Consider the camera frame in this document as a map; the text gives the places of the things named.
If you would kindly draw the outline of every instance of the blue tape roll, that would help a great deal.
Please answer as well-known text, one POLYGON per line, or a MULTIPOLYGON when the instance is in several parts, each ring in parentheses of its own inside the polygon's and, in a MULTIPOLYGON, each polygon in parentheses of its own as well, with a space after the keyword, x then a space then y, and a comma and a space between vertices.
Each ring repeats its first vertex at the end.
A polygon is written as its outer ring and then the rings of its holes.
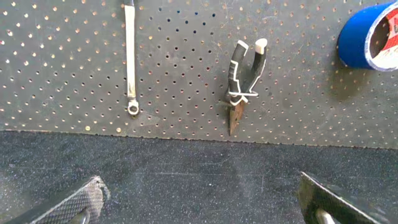
POLYGON ((344 26, 338 39, 338 54, 347 66, 383 72, 398 69, 398 61, 378 63, 371 55, 371 38, 376 26, 394 9, 398 1, 371 6, 357 12, 344 26))

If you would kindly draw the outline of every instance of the wrench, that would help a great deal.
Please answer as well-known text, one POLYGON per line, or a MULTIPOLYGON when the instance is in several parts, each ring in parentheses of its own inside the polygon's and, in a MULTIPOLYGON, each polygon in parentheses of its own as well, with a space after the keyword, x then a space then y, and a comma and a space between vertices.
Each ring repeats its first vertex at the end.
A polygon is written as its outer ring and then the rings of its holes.
POLYGON ((131 115, 137 115, 139 112, 138 101, 136 100, 136 59, 134 58, 134 20, 136 11, 134 2, 130 5, 124 5, 126 16, 126 60, 127 60, 127 98, 129 104, 127 110, 131 115))

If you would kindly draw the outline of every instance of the dark countertop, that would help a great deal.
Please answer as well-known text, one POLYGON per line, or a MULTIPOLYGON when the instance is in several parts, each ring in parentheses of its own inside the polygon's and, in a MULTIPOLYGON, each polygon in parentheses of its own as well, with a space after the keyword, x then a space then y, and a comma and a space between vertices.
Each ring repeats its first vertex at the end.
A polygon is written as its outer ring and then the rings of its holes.
POLYGON ((398 151, 0 132, 0 222, 91 175, 103 223, 303 223, 299 171, 398 216, 398 151))

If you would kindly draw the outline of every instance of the pegboard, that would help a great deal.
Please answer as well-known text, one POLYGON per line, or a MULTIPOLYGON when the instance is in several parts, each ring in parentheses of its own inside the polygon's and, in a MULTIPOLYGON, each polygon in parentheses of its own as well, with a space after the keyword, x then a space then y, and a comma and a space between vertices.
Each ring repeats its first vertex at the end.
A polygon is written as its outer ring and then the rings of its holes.
POLYGON ((397 72, 342 66, 358 10, 386 1, 135 1, 139 116, 126 99, 124 5, 1 1, 0 129, 398 148, 397 72), (269 40, 267 65, 228 135, 236 42, 269 40))

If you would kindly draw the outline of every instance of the pliers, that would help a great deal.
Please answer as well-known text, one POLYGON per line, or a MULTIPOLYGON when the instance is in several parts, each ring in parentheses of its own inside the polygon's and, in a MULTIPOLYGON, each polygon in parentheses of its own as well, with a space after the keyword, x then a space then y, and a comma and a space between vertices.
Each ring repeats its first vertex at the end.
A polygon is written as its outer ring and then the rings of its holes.
POLYGON ((232 107, 229 111, 229 135, 236 129, 242 118, 244 105, 249 96, 258 96, 253 91, 266 66, 266 52, 268 41, 265 38, 256 41, 256 55, 249 73, 240 74, 239 66, 248 52, 249 46, 242 40, 238 41, 228 71, 228 94, 231 96, 232 107))

